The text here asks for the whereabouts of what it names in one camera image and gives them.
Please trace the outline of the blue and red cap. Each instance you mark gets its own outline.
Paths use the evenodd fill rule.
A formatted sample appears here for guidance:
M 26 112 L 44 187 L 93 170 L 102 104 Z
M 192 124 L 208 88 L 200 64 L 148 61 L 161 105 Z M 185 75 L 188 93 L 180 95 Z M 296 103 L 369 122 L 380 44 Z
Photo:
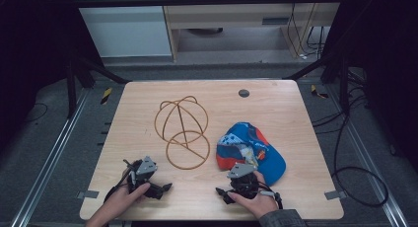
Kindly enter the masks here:
M 218 140 L 216 160 L 221 170 L 231 170 L 237 163 L 252 165 L 268 186 L 275 184 L 286 171 L 281 154 L 249 122 L 237 122 Z

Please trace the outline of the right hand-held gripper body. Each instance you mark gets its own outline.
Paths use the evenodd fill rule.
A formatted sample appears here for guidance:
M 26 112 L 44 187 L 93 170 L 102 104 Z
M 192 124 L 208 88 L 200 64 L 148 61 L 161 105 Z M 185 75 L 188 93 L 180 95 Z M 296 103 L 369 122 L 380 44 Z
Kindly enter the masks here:
M 227 177 L 231 180 L 230 185 L 233 192 L 248 199 L 255 198 L 259 188 L 255 170 L 256 168 L 250 164 L 235 164 L 227 174 Z

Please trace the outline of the black horizontal frame bar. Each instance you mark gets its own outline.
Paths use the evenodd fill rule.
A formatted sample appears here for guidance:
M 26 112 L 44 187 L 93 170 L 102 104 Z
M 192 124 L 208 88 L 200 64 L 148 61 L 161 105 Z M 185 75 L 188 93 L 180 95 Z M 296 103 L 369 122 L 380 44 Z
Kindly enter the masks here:
M 336 3 L 343 0 L 73 0 L 77 8 Z

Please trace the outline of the light wooden desk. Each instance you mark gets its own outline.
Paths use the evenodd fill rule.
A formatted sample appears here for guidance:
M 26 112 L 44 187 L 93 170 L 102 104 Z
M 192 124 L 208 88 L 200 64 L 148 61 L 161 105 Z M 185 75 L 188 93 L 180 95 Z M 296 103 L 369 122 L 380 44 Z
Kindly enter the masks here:
M 260 5 L 168 6 L 168 29 L 216 29 L 278 26 L 292 56 L 308 53 L 309 32 L 332 25 L 337 3 L 288 3 Z

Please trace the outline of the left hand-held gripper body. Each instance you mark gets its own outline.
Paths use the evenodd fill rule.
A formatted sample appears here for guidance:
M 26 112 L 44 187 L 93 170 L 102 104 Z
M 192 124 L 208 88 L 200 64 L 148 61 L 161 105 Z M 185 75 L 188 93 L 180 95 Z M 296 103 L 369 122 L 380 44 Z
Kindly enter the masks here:
M 133 162 L 129 169 L 127 178 L 128 189 L 129 192 L 134 192 L 140 186 L 149 182 L 157 171 L 157 166 L 149 156 L 146 156 L 142 160 Z

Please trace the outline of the black metal stand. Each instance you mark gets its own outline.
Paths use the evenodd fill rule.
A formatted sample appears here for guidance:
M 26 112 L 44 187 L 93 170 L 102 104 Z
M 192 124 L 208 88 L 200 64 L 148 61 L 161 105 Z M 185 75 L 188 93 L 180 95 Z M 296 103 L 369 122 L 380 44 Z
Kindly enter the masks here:
M 290 76 L 283 77 L 283 80 L 299 80 L 304 75 L 311 73 L 321 66 L 325 67 L 320 77 L 323 83 L 331 83 L 336 77 L 339 77 L 339 105 L 343 113 L 349 115 L 348 60 L 344 55 L 328 54 L 323 56 L 302 70 Z
M 71 56 L 65 65 L 67 95 L 68 95 L 68 115 L 70 118 L 77 109 L 76 83 L 78 79 L 83 88 L 93 88 L 96 81 L 90 71 L 93 70 L 105 76 L 111 81 L 118 84 L 127 84 L 128 80 L 113 74 L 98 63 L 93 62 L 85 57 Z

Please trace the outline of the black curtain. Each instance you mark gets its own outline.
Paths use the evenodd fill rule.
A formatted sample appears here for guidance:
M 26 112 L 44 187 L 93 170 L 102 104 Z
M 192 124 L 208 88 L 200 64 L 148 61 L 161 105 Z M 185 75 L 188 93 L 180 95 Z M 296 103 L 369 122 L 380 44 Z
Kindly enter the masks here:
M 66 77 L 51 31 L 29 1 L 0 0 L 0 154 L 34 107 L 37 92 Z
M 347 0 L 337 10 L 323 53 L 346 51 L 366 71 L 367 95 L 418 172 L 418 0 Z

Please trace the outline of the person's left hand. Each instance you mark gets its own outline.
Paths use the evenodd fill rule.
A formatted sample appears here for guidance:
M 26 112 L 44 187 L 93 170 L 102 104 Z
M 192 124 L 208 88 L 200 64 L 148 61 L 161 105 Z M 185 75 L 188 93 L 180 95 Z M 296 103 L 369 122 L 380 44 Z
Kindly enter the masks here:
M 133 192 L 130 192 L 128 188 L 119 188 L 98 210 L 98 214 L 107 220 L 112 220 L 120 216 L 134 203 L 139 202 L 149 188 L 149 183 L 141 185 Z

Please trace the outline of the grey table bracket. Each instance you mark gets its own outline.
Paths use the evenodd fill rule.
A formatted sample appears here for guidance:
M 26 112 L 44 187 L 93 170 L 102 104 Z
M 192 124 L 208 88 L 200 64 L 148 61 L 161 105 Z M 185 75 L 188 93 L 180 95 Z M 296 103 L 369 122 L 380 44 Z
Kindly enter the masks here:
M 99 195 L 99 191 L 96 190 L 84 190 L 84 191 L 79 191 L 77 193 L 77 198 L 78 199 L 84 199 L 84 198 L 97 198 Z
M 333 191 L 328 191 L 325 194 L 325 197 L 327 200 L 332 200 L 332 199 L 343 199 L 347 197 L 347 193 L 345 190 L 342 191 L 338 191 L 338 190 L 333 190 Z

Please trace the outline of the silver metal floor rail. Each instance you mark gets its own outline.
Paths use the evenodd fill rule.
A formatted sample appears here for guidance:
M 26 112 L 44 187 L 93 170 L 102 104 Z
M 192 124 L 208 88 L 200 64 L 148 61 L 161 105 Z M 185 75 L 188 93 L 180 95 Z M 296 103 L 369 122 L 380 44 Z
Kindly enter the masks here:
M 64 151 L 66 144 L 72 131 L 82 113 L 86 100 L 89 97 L 91 90 L 82 89 L 80 96 L 76 101 L 76 109 L 73 113 L 65 120 L 65 123 L 57 136 L 51 151 L 49 152 L 41 170 L 39 171 L 35 182 L 29 191 L 25 201 L 20 207 L 19 211 L 13 218 L 10 227 L 27 227 L 33 213 L 39 203 L 39 200 L 44 193 L 44 190 L 50 180 L 50 177 L 55 170 L 55 167 Z
M 344 114 L 340 108 L 337 90 L 333 86 L 326 86 L 326 90 L 330 100 L 334 103 L 335 108 L 337 109 L 338 118 L 342 121 L 342 124 L 338 129 L 337 141 L 334 148 L 332 177 L 337 181 L 342 190 L 346 191 L 348 198 L 363 206 L 382 209 L 391 227 L 410 227 L 410 223 L 407 221 L 403 211 L 395 200 L 392 191 L 390 190 L 383 177 L 382 172 L 379 170 L 378 166 L 375 164 L 370 153 L 368 152 L 358 129 L 350 120 L 350 116 Z M 360 166 L 339 167 L 337 165 L 337 154 L 343 133 L 347 134 L 352 148 L 354 149 L 354 153 L 356 154 L 356 157 L 360 163 Z M 362 200 L 361 198 L 355 197 L 346 189 L 346 187 L 340 183 L 340 175 L 344 171 L 354 170 L 366 175 L 374 196 L 378 201 L 377 203 L 369 203 L 365 200 Z

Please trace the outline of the white cabinet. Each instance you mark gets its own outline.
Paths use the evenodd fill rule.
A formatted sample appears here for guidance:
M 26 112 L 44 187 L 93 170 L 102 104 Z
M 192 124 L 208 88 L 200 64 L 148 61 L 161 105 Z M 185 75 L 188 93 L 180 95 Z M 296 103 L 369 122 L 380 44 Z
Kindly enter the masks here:
M 101 58 L 171 56 L 162 7 L 81 8 Z

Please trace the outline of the person's right hand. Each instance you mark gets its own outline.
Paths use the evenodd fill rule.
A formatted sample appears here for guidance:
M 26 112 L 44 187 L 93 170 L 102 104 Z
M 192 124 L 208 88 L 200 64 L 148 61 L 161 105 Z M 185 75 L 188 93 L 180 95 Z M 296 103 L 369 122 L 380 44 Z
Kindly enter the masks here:
M 260 219 L 265 214 L 276 211 L 279 206 L 273 196 L 262 194 L 265 191 L 259 187 L 256 196 L 248 199 L 235 192 L 228 192 L 228 196 L 236 203 L 248 210 L 256 219 Z

